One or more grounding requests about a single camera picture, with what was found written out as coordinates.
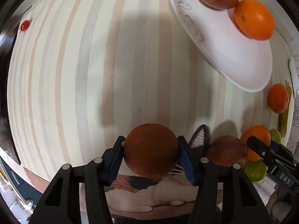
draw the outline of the blue gripper pad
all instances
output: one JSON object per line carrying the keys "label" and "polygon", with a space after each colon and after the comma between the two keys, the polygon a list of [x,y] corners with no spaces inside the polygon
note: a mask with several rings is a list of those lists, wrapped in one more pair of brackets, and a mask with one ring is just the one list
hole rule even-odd
{"label": "blue gripper pad", "polygon": [[186,179],[193,186],[198,186],[204,178],[204,169],[199,164],[199,159],[194,156],[185,138],[183,136],[179,136],[177,139],[179,144],[179,158],[185,172]]}
{"label": "blue gripper pad", "polygon": [[124,157],[122,142],[125,141],[123,136],[119,136],[113,148],[107,149],[103,154],[104,163],[104,176],[107,183],[110,185],[116,180],[116,177]]}
{"label": "blue gripper pad", "polygon": [[275,141],[271,140],[270,148],[271,148],[275,153],[278,154],[278,152],[279,152],[279,145],[278,145]]}

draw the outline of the metal rivet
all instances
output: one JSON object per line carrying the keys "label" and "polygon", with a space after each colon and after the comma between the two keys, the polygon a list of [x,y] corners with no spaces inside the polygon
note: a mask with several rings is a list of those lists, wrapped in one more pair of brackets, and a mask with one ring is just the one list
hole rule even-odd
{"label": "metal rivet", "polygon": [[241,168],[240,164],[237,164],[237,163],[234,163],[233,167],[234,167],[234,169],[240,169]]}
{"label": "metal rivet", "polygon": [[202,157],[202,158],[200,159],[200,161],[201,161],[202,163],[208,163],[208,162],[209,162],[209,159],[207,159],[206,157]]}
{"label": "metal rivet", "polygon": [[100,158],[100,157],[97,157],[97,158],[94,160],[95,163],[101,163],[102,161],[103,161],[103,159]]}
{"label": "metal rivet", "polygon": [[64,165],[62,166],[62,169],[63,169],[63,170],[68,170],[70,167],[71,167],[71,165],[69,165],[69,164],[64,164]]}

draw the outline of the green apple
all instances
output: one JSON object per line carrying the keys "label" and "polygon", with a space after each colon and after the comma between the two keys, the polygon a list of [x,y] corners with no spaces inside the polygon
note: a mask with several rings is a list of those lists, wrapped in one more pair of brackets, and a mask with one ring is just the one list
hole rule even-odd
{"label": "green apple", "polygon": [[275,141],[277,144],[280,144],[281,136],[280,136],[279,131],[277,129],[271,129],[271,130],[269,130],[269,132],[270,132],[271,140]]}
{"label": "green apple", "polygon": [[248,161],[247,167],[245,169],[245,173],[249,177],[252,182],[259,182],[265,176],[268,167],[263,163],[263,160],[258,161]]}

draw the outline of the wooden table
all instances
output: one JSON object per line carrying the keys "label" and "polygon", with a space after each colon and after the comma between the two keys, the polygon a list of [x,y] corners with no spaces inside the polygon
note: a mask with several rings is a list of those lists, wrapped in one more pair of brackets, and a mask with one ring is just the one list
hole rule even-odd
{"label": "wooden table", "polygon": [[[221,75],[195,47],[169,0],[41,0],[23,17],[8,78],[11,130],[22,165],[51,180],[87,164],[119,135],[156,122],[189,140],[278,126],[270,87],[291,82],[287,43],[270,39],[273,72],[259,93]],[[289,121],[292,121],[291,98]],[[287,137],[282,139],[286,144]],[[123,163],[122,174],[134,175]]]}

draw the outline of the white oval dish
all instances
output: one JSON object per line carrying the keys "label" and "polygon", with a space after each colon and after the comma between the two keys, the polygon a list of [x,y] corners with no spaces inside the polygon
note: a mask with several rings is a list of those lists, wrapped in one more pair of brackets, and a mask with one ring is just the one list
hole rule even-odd
{"label": "white oval dish", "polygon": [[234,24],[234,9],[214,10],[199,0],[170,0],[188,35],[210,63],[248,92],[259,92],[272,73],[269,40],[245,36]]}

